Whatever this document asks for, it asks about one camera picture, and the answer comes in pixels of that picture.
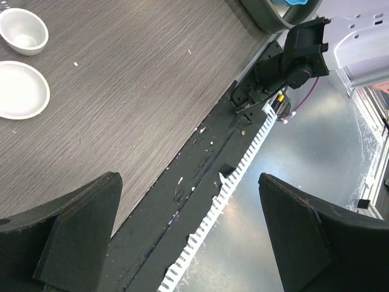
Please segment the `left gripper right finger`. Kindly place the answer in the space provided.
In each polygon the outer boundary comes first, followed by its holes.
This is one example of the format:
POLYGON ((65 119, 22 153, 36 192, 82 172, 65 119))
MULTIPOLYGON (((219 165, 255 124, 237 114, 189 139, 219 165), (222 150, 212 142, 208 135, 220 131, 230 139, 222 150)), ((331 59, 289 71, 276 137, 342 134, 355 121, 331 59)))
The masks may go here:
POLYGON ((388 291, 388 222, 266 173, 261 205, 284 291, 388 291))

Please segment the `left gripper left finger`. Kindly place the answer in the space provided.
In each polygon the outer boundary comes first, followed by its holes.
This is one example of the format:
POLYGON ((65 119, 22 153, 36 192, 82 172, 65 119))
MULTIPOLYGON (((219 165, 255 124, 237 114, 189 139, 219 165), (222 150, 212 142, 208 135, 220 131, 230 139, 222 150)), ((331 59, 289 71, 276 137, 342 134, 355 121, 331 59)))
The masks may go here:
POLYGON ((107 172, 1 219, 1 291, 97 291, 122 193, 107 172))

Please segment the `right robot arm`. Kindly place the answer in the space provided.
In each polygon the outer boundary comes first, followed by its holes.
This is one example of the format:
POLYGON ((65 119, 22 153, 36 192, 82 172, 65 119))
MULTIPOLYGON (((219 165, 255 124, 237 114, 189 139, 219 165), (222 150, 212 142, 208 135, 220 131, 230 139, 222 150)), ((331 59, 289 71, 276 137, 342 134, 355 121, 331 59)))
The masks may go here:
POLYGON ((310 78, 388 55, 388 8, 376 12, 319 17, 293 27, 281 52, 255 68, 257 91, 271 96, 297 89, 310 78))

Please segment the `white evaporating dish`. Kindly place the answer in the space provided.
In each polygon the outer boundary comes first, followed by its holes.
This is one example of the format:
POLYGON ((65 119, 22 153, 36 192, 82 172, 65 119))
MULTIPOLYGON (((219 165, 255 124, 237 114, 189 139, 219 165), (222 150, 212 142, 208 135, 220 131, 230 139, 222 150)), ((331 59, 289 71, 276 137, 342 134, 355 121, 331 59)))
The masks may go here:
POLYGON ((35 68, 18 61, 1 61, 1 117, 24 120, 48 105, 50 88, 35 68))

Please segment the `small white crucible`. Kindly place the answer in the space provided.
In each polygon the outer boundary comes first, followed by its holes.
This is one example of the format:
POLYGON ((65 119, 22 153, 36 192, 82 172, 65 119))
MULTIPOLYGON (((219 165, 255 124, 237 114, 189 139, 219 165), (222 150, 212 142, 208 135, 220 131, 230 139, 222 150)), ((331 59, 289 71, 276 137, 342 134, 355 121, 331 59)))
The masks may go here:
POLYGON ((1 37, 17 53, 38 55, 49 40, 49 31, 36 14, 19 8, 1 12, 1 37))

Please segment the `dark green tray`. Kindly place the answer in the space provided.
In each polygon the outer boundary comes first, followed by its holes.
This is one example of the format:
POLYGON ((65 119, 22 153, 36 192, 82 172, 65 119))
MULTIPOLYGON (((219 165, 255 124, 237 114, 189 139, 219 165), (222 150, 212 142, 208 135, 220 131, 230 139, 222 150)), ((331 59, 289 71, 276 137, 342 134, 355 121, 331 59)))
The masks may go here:
POLYGON ((305 5, 291 6, 281 16, 272 1, 240 1, 258 28, 269 34, 290 30, 298 24, 311 20, 321 3, 322 1, 308 1, 305 5))

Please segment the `blue round plate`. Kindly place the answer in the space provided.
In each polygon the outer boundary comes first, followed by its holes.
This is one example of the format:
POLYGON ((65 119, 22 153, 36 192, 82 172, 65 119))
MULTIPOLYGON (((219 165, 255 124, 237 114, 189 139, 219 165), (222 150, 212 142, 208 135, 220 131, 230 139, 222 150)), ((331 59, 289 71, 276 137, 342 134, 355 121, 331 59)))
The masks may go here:
POLYGON ((284 6, 306 5, 308 0, 272 0, 273 3, 284 6))

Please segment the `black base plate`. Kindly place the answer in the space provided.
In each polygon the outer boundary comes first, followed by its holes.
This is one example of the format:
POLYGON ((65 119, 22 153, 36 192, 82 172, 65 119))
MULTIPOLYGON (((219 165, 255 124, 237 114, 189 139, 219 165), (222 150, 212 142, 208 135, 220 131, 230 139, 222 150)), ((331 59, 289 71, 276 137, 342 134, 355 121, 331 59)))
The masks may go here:
POLYGON ((113 236, 99 291, 158 291, 229 176, 264 124, 254 104, 255 66, 281 51, 276 42, 257 54, 165 168, 113 236))

